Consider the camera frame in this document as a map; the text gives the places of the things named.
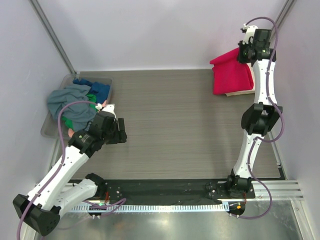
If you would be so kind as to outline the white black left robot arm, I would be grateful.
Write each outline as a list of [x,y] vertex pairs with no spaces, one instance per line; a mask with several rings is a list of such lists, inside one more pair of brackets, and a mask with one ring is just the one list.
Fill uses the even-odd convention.
[[89,173],[77,185],[63,192],[63,188],[94,153],[103,145],[127,141],[125,120],[117,118],[113,110],[98,112],[88,130],[72,135],[62,156],[48,174],[28,194],[18,194],[13,206],[20,219],[41,236],[49,235],[60,219],[73,207],[89,198],[101,200],[109,196],[107,181]]

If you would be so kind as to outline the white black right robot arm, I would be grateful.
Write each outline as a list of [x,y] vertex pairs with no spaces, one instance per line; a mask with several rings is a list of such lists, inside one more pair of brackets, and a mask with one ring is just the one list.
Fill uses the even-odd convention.
[[243,113],[243,141],[239,157],[227,177],[225,192],[231,198],[241,198],[252,189],[253,165],[261,143],[281,118],[274,88],[276,50],[270,47],[271,30],[255,25],[244,26],[244,39],[239,42],[237,60],[250,64],[255,79],[253,104]]

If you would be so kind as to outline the magenta red t-shirt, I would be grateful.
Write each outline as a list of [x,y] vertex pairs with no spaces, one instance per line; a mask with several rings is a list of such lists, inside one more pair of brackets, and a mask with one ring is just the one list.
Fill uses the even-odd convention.
[[212,65],[214,95],[252,90],[253,80],[246,63],[237,60],[239,49],[222,54],[209,63]]

